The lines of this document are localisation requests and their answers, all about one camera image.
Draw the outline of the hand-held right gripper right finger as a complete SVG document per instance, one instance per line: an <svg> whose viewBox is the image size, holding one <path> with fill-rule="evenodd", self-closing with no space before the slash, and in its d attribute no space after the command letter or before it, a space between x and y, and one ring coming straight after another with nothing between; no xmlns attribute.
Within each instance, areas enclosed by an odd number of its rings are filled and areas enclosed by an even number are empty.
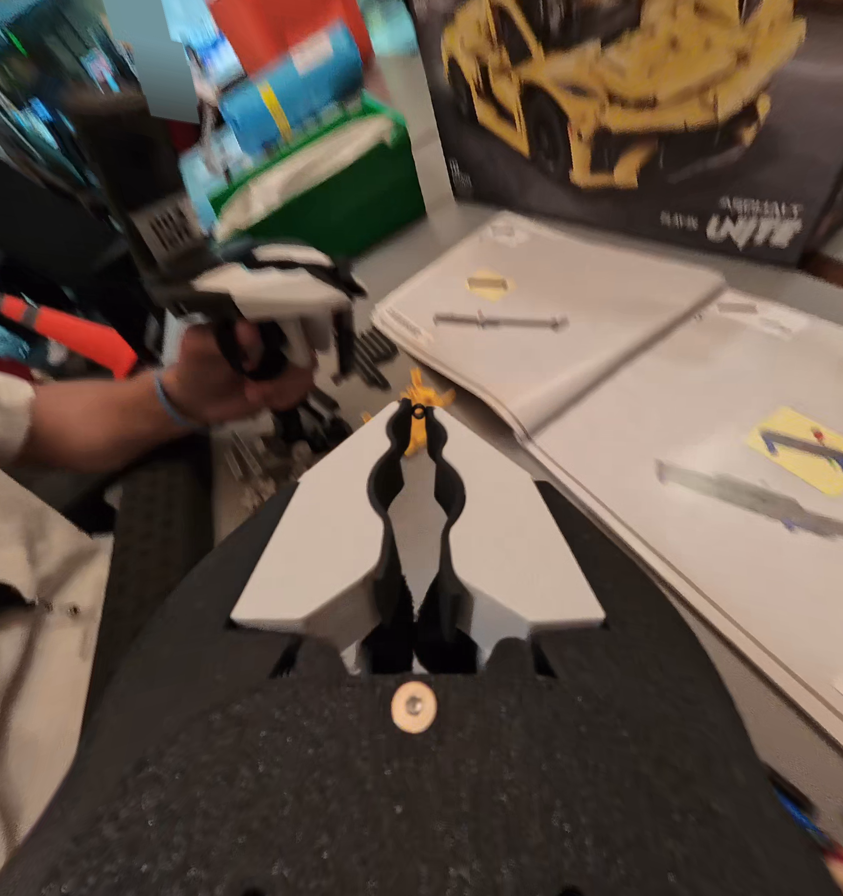
<svg viewBox="0 0 843 896"><path fill-rule="evenodd" d="M472 674L505 639L598 628L606 613L536 481L443 409L427 407L446 519L418 609L418 662Z"/></svg>

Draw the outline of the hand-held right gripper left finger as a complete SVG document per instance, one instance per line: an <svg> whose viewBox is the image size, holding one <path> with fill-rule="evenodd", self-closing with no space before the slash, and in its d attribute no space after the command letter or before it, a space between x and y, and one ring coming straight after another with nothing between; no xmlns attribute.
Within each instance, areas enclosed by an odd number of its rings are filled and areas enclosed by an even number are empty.
<svg viewBox="0 0 843 896"><path fill-rule="evenodd" d="M393 402L302 475L230 621L356 647L372 674L412 670L414 610L389 511L413 405Z"/></svg>

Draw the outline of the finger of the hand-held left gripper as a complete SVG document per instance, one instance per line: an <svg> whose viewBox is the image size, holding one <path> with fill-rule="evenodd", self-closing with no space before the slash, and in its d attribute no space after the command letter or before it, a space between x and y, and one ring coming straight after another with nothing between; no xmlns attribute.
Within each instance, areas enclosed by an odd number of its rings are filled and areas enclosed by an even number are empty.
<svg viewBox="0 0 843 896"><path fill-rule="evenodd" d="M191 282L201 297L228 297L250 322L278 322L283 330L299 323L308 346L328 351L334 317L355 298L355 278L338 268L216 268Z"/></svg>
<svg viewBox="0 0 843 896"><path fill-rule="evenodd" d="M347 296L366 295L366 287L355 277L349 261L333 258L310 245L282 242L252 245L243 253L243 263L249 270L303 270Z"/></svg>

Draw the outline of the pile of colourful lego pins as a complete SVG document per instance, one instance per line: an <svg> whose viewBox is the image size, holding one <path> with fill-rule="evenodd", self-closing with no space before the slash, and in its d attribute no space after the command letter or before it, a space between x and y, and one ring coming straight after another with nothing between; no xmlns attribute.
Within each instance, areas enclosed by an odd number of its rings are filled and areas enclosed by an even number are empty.
<svg viewBox="0 0 843 896"><path fill-rule="evenodd" d="M819 825L814 803L801 790L770 765L764 765L764 769L780 803L822 855L826 869L843 894L843 845Z"/></svg>

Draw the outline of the pile of yellow lego pieces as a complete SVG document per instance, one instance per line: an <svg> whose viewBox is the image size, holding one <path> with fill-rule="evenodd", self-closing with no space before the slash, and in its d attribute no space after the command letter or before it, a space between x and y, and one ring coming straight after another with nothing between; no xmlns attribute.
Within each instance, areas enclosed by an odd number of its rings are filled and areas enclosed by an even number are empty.
<svg viewBox="0 0 843 896"><path fill-rule="evenodd" d="M422 405L426 408L447 409L455 401L456 391L450 388L446 391L438 391L432 386L419 365L413 366L409 373L409 381L400 391L396 400L391 402L397 405L402 400L408 400L412 406ZM406 458L409 458L422 449L427 448L427 424L424 418L413 416L411 418L411 429L409 442L404 451Z"/></svg>

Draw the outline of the lego set box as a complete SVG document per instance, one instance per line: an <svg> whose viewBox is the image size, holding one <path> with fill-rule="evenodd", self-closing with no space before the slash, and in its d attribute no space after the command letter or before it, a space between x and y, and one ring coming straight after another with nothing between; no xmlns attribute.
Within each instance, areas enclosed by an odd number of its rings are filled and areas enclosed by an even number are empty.
<svg viewBox="0 0 843 896"><path fill-rule="evenodd" d="M407 2L456 198L796 266L843 227L843 2Z"/></svg>

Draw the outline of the person's left hand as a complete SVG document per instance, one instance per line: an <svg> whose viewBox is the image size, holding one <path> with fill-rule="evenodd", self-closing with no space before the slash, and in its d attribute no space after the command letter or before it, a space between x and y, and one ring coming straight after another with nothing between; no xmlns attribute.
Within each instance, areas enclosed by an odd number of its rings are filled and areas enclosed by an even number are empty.
<svg viewBox="0 0 843 896"><path fill-rule="evenodd" d="M317 357L288 362L271 380L252 380L225 360L208 323L193 324L181 338L175 362L160 373L166 391L196 426L210 427L296 408L314 385Z"/></svg>

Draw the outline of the green plastic bin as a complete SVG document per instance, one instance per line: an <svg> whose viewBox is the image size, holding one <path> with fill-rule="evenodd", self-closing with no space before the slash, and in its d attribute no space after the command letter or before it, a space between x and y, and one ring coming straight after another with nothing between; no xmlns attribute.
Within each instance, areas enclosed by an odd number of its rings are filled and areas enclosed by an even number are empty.
<svg viewBox="0 0 843 896"><path fill-rule="evenodd" d="M220 242L298 241L353 258L426 213L404 117L367 92L208 197Z"/></svg>

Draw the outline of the pile of black grey parts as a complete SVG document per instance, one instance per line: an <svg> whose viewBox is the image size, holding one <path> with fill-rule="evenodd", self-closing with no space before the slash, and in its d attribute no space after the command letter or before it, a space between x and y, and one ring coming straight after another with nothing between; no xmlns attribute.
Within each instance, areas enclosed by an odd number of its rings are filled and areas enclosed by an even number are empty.
<svg viewBox="0 0 843 896"><path fill-rule="evenodd" d="M224 466L241 485L281 487L300 479L353 434L337 400L313 388L294 409L263 411L217 433Z"/></svg>

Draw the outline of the blue wristband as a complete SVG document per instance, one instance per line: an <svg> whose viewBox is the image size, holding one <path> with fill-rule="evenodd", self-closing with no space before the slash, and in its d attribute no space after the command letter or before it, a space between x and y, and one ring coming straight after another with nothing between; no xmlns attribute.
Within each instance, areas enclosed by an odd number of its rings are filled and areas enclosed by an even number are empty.
<svg viewBox="0 0 843 896"><path fill-rule="evenodd" d="M178 409L174 402L170 399L169 393L165 389L164 383L162 381L162 376L159 372L153 372L152 384L159 407L165 414L166 418L169 420L170 424L181 430L194 430L194 421L192 421L186 415L183 415L181 410Z"/></svg>

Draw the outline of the blue plastic roll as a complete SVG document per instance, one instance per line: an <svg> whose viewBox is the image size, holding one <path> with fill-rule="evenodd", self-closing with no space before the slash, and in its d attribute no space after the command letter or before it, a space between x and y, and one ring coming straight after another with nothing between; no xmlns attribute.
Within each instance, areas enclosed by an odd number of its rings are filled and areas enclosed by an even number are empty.
<svg viewBox="0 0 843 896"><path fill-rule="evenodd" d="M359 47L344 22L335 20L223 92L218 108L240 149L257 155L353 97L363 80Z"/></svg>

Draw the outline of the orange fabric bag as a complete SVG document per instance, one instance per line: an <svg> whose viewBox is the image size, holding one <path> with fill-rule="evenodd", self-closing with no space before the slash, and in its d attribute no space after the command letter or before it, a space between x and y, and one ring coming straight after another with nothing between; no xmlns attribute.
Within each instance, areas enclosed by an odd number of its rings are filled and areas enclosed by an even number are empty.
<svg viewBox="0 0 843 896"><path fill-rule="evenodd" d="M374 59L369 31L356 1L208 1L206 5L249 75L338 22L348 29L363 65Z"/></svg>

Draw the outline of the open instruction booklet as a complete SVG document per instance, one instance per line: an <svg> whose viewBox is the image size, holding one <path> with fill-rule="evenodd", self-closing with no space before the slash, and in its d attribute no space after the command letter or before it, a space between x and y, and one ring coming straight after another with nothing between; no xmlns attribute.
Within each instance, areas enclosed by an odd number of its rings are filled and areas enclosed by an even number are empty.
<svg viewBox="0 0 843 896"><path fill-rule="evenodd" d="M511 212L371 321L843 748L842 326Z"/></svg>

